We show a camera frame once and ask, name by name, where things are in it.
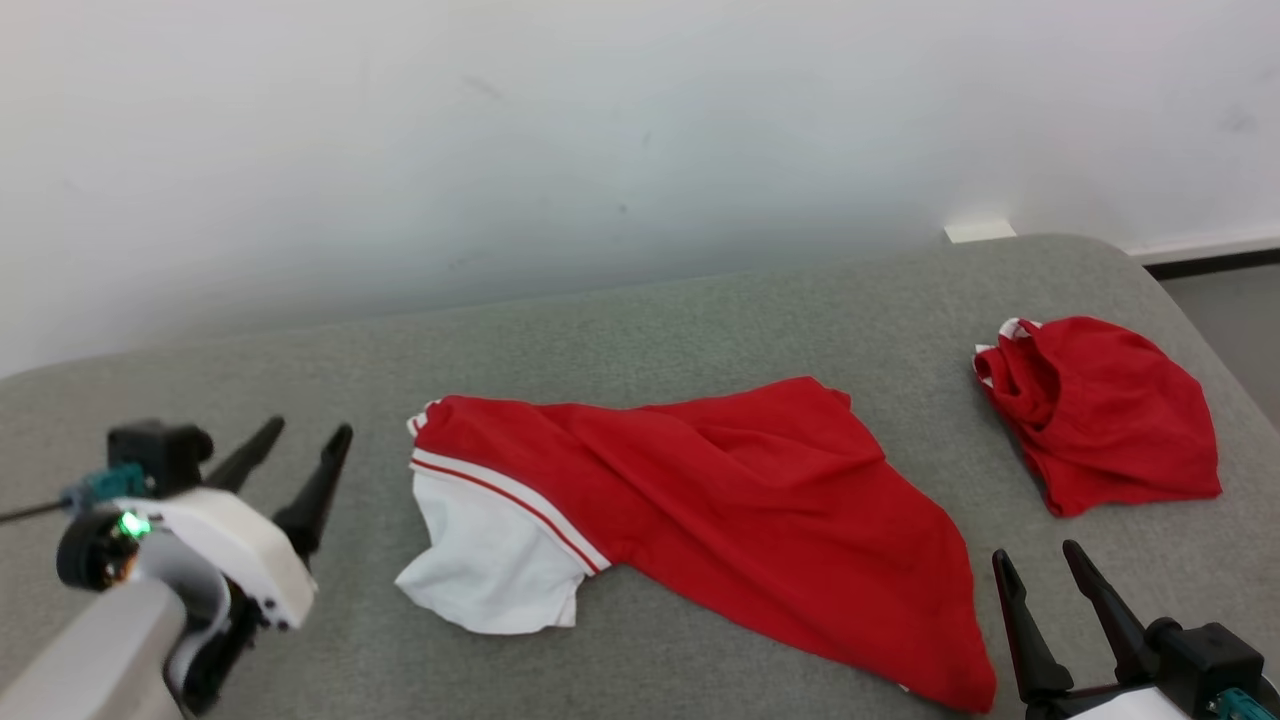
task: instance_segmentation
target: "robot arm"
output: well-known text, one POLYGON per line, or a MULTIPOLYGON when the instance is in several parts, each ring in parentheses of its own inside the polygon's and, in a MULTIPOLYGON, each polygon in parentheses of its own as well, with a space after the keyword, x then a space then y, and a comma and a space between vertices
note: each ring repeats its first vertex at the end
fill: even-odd
POLYGON ((145 474, 147 484, 97 482, 70 492, 67 505, 78 515, 59 543, 58 574, 101 594, 0 694, 0 720, 200 715, 260 629, 302 626, 316 593, 307 560, 352 430, 334 433, 273 521, 234 493, 283 425, 270 420, 206 480, 196 465, 212 446, 198 429, 145 423, 111 432, 110 465, 146 470, 116 477, 145 474), (104 497, 114 495, 104 488, 120 487, 136 495, 104 497))
POLYGON ((1080 593, 1089 598, 1115 656, 1112 685, 1073 689, 1027 609, 1027 588, 1004 550, 992 556, 1005 633, 1027 703, 1027 720, 1166 717, 1275 720, 1280 696, 1262 676, 1262 655, 1217 623, 1184 630, 1169 618, 1143 629, 1120 593, 1075 541, 1062 555, 1080 593))

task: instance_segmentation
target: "green led light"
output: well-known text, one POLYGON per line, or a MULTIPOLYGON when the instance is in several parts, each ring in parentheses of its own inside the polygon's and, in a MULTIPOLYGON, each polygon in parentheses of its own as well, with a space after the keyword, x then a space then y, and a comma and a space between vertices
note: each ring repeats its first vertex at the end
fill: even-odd
POLYGON ((120 532, 129 536, 131 538, 140 538, 151 532, 151 523, 147 523, 142 518, 138 518, 133 512, 125 512, 120 515, 120 521, 118 523, 120 532))

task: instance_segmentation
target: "gray floor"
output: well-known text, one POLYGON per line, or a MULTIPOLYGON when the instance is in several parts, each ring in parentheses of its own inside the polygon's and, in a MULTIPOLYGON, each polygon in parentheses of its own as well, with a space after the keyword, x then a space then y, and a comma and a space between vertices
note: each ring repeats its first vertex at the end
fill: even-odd
POLYGON ((1280 265, 1161 284, 1280 428, 1280 265))

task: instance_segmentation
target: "white sleeve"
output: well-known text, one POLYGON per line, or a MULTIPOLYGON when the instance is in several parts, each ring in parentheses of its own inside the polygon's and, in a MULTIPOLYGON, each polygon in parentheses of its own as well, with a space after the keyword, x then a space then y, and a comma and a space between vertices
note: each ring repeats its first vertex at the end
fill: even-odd
POLYGON ((466 480, 425 473, 413 477, 413 497, 431 548, 396 578, 410 600, 474 633, 573 626, 582 566, 527 512, 466 480))

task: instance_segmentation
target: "red garment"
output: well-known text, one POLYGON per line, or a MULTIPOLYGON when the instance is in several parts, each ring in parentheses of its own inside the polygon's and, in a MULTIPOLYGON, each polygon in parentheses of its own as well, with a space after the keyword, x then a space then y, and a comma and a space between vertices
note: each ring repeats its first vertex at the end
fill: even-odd
POLYGON ((974 369, 1053 515, 1222 493, 1204 393, 1147 338, 1094 318, 1015 319, 974 369))
POLYGON ((849 406, 812 378, 635 410, 453 396, 428 407, 413 462, 516 502, 589 573, 630 564, 780 642, 987 712, 964 539, 849 406))

